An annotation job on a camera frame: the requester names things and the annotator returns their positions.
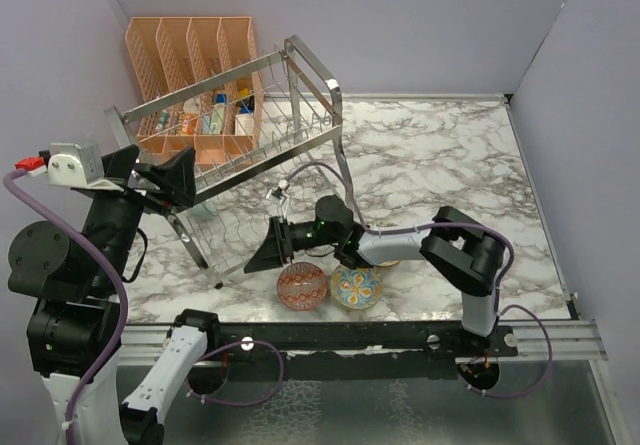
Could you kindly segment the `blue orange floral bowl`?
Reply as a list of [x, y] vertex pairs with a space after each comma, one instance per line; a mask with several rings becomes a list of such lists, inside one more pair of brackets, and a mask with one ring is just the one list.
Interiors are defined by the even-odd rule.
[[383, 281], [376, 268], [349, 269], [338, 265], [331, 274], [329, 291], [342, 307], [367, 310], [381, 299]]

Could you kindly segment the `celadon green bowl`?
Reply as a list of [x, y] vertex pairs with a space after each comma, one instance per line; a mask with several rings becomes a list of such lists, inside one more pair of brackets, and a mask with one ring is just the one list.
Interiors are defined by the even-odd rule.
[[199, 203], [191, 209], [191, 212], [198, 220], [211, 220], [218, 216], [218, 211], [213, 201]]

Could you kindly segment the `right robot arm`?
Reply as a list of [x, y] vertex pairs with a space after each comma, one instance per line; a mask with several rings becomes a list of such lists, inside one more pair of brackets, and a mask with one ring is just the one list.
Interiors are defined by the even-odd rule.
[[494, 346], [498, 288], [514, 258], [513, 246], [502, 234], [450, 206], [441, 207], [427, 224], [374, 231], [357, 223], [341, 198], [328, 195], [316, 202], [312, 221], [270, 218], [264, 241], [243, 271], [280, 268], [296, 252], [321, 246], [332, 246], [334, 258], [349, 269], [388, 261], [428, 262], [461, 292], [461, 348], [481, 356]]

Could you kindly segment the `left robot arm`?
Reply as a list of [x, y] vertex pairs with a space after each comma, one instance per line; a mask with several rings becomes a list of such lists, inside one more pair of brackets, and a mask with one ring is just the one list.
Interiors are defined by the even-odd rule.
[[[196, 153], [163, 164], [139, 161], [135, 145], [102, 155], [94, 144], [57, 143], [19, 161], [5, 188], [39, 215], [12, 241], [10, 291], [33, 297], [27, 340], [34, 370], [54, 404], [64, 444], [159, 444], [167, 412], [198, 359], [220, 350], [220, 322], [187, 309], [143, 382], [126, 398], [116, 390], [128, 317], [124, 269], [144, 213], [169, 216], [195, 202]], [[81, 229], [18, 186], [44, 175], [92, 200]]]

